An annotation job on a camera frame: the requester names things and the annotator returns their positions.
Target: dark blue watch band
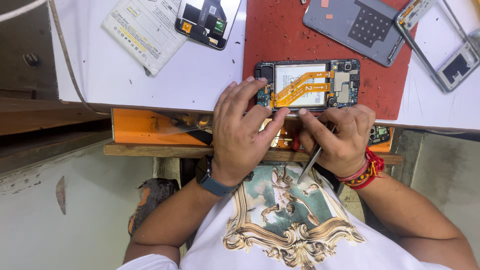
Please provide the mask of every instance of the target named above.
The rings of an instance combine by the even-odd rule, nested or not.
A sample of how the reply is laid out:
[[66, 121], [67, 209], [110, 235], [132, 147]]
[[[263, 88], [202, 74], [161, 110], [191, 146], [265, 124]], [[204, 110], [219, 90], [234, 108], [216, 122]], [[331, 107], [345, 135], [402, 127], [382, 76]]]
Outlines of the dark blue watch band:
[[237, 187], [237, 186], [226, 186], [224, 184], [221, 184], [215, 181], [215, 179], [211, 177], [206, 177], [205, 180], [200, 185], [217, 196], [225, 196], [228, 193], [232, 192]]

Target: white t-shirt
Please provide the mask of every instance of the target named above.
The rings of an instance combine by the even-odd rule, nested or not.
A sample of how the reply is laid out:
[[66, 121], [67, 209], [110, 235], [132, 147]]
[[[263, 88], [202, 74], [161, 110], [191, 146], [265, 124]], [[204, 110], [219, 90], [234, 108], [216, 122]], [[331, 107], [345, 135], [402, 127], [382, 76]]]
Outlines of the white t-shirt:
[[257, 166], [210, 210], [180, 267], [152, 254], [118, 270], [449, 269], [419, 262], [346, 212], [315, 170], [298, 184], [301, 171], [295, 162]]

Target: bracelet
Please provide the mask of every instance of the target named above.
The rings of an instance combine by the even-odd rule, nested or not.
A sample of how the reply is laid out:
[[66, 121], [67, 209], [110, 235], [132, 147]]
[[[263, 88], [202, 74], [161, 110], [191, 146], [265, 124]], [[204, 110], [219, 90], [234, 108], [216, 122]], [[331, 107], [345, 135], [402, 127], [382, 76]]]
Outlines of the bracelet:
[[376, 177], [378, 173], [385, 168], [384, 159], [375, 155], [368, 147], [365, 150], [365, 157], [367, 158], [366, 164], [353, 176], [347, 178], [336, 178], [345, 185], [350, 186], [353, 190], [358, 190], [366, 187]]

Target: gray back cover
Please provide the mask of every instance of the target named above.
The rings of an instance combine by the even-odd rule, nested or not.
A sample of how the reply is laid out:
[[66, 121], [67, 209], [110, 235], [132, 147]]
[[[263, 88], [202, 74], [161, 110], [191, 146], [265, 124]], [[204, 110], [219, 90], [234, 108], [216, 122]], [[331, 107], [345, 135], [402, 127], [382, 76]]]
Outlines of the gray back cover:
[[[303, 23], [370, 59], [391, 66], [404, 40], [395, 27], [398, 11], [379, 0], [312, 0]], [[332, 14], [333, 19], [325, 19]]]

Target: qr code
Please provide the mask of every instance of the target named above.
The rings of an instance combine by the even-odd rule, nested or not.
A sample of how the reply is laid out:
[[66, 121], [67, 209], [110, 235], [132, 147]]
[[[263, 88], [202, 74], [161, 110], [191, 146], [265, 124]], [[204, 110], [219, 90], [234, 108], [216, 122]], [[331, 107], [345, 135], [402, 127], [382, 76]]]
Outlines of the qr code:
[[211, 14], [215, 15], [215, 12], [216, 12], [216, 7], [214, 6], [210, 6], [210, 11], [209, 11]]

